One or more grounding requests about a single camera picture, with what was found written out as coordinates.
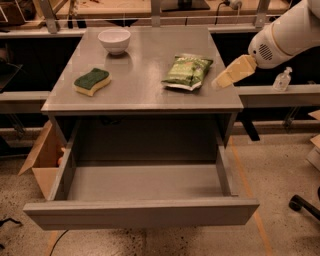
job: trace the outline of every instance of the green snack bag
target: green snack bag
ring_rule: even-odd
[[[192,54],[176,55],[174,63],[162,80],[165,86],[189,91],[202,85],[213,60]]]

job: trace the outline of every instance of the floor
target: floor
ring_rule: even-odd
[[[260,202],[244,226],[43,231],[22,211],[27,202],[43,200],[31,171],[17,175],[25,158],[0,157],[0,218],[23,223],[1,227],[0,255],[319,255],[319,221],[304,209],[292,211],[288,202],[299,194],[320,208],[320,171],[306,160],[320,125],[293,124],[290,131],[279,123],[256,127],[260,141],[253,142],[237,123],[227,147],[239,195]],[[28,134],[24,142],[32,144],[37,132]]]

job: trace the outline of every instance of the gray countertop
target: gray countertop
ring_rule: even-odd
[[[44,113],[219,113],[243,108],[233,86],[224,89],[211,86],[224,64],[206,27],[126,28],[131,32],[131,40],[126,53],[120,56],[111,56],[100,45],[97,36],[104,29],[87,29],[44,104]],[[161,80],[178,53],[213,58],[200,89],[169,90],[162,85]],[[73,82],[94,67],[109,71],[111,83],[93,97],[74,91]]]

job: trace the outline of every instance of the sponge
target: sponge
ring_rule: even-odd
[[[252,74],[257,67],[255,59],[251,55],[241,55],[222,71],[215,81],[220,87],[227,87]]]
[[[110,81],[111,75],[108,71],[93,68],[89,73],[77,78],[73,88],[79,93],[93,96],[97,90],[109,84]]]

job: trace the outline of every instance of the chair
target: chair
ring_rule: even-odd
[[[318,197],[320,200],[320,187],[318,188]],[[294,211],[300,211],[302,207],[304,207],[308,212],[310,212],[314,217],[320,220],[320,210],[314,207],[312,204],[304,200],[302,197],[298,195],[294,195],[290,202],[289,207]]]

